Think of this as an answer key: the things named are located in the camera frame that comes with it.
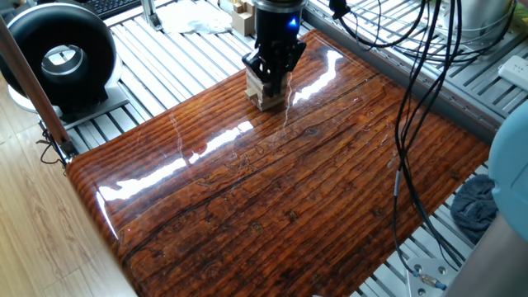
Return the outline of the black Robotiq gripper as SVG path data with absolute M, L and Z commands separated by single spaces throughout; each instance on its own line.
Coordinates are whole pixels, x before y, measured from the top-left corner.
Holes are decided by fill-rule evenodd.
M 304 4 L 255 5 L 256 49 L 245 54 L 242 61 L 263 84 L 263 91 L 269 97 L 281 93 L 284 76 L 294 70 L 306 48 L 298 39 L 304 7 Z

